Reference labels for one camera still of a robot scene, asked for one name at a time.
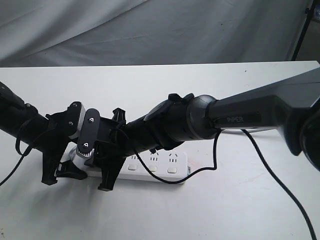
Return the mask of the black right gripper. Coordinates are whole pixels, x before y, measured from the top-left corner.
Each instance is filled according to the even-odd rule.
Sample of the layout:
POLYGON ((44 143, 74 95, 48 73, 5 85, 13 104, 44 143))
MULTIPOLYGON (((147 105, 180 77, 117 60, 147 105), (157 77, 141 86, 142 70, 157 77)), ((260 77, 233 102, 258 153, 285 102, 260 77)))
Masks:
POLYGON ((126 124, 126 112, 116 108, 112 113, 112 118, 100 116, 98 136, 94 144, 94 159, 97 160, 97 168, 101 169, 102 179, 97 189, 105 192, 114 189, 125 162, 121 146, 124 138, 116 129, 126 124))

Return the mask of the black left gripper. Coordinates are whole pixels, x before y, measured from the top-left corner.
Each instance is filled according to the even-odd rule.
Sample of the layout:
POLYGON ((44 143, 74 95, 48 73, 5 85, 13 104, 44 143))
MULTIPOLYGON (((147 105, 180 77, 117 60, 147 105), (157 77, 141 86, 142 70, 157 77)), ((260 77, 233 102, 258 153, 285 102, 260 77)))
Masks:
POLYGON ((73 161, 61 161, 68 144, 78 139, 78 137, 70 139, 67 136, 67 109, 45 115, 46 129, 41 133, 41 182, 45 185, 56 184, 57 178, 84 180, 88 177, 87 173, 79 169, 73 161))

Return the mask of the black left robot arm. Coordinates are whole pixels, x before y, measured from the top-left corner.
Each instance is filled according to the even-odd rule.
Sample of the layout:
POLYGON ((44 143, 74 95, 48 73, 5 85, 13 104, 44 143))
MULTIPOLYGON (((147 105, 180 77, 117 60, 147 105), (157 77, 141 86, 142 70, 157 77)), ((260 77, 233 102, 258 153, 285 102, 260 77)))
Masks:
POLYGON ((16 138, 15 150, 22 157, 33 149, 42 153, 41 181, 48 186, 58 178, 87 178, 72 160, 61 162, 68 144, 78 141, 84 115, 83 104, 74 101, 65 111, 42 116, 4 83, 0 85, 0 129, 16 138))

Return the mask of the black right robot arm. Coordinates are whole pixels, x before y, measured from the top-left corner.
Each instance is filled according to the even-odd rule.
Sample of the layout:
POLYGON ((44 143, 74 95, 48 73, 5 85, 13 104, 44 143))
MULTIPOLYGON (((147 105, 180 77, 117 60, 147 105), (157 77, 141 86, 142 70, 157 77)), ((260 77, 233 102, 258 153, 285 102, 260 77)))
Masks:
POLYGON ((290 152, 304 153, 320 167, 320 70, 274 82, 224 99, 176 93, 146 115, 126 122, 121 109, 103 118, 93 136, 93 158, 99 168, 99 189, 111 191, 125 159, 144 151, 172 150, 184 142, 216 140, 226 129, 276 129, 290 152))

